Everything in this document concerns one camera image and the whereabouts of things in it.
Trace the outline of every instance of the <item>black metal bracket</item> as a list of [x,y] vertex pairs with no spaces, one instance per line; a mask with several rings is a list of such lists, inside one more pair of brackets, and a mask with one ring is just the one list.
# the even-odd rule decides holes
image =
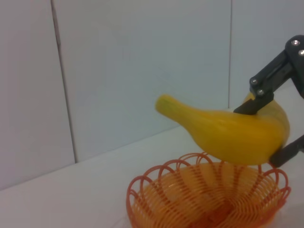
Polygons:
[[[304,35],[291,38],[277,57],[249,81],[255,99],[248,100],[234,110],[235,113],[253,115],[274,99],[274,92],[288,79],[292,79],[300,96],[304,98]],[[304,135],[277,151],[270,162],[279,167],[304,152]]]

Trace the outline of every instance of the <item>yellow banana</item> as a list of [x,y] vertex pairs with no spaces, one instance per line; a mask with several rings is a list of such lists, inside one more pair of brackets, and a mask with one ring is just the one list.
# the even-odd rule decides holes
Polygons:
[[289,121],[275,101],[256,115],[243,115],[199,110],[162,95],[156,110],[182,125],[205,152],[234,164],[266,163],[289,137]]

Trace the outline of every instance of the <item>orange wire basket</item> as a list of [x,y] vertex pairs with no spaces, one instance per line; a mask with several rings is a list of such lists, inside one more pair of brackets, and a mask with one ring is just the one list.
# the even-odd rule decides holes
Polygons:
[[191,153],[134,178],[126,206],[133,228],[261,228],[290,191],[280,169],[262,171],[261,165],[212,162],[206,153]]

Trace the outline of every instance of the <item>white surface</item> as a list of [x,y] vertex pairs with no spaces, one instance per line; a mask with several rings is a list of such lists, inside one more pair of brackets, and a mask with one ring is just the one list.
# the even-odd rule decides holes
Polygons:
[[[276,94],[286,109],[293,141],[304,134],[304,100],[291,86]],[[1,228],[128,228],[125,197],[130,181],[148,168],[199,152],[181,127],[74,164],[0,192]],[[292,193],[276,228],[302,228],[304,154],[283,166]]]
[[80,161],[173,128],[162,93],[228,107],[230,1],[55,0]]
[[304,35],[303,0],[232,0],[230,106],[237,106],[256,75]]
[[0,1],[0,189],[74,163],[48,0]]

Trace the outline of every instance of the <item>metal screw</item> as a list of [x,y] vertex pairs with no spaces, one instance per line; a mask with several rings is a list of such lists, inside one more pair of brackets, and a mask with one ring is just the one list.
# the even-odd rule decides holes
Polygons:
[[252,78],[252,79],[250,80],[250,83],[251,83],[252,85],[256,85],[256,84],[257,84],[257,80],[256,80],[255,78]]
[[291,44],[293,46],[298,46],[298,45],[300,45],[300,41],[295,39],[295,40],[291,41]]
[[263,89],[259,89],[259,90],[257,91],[257,95],[263,96],[263,95],[264,95],[264,90],[263,90]]

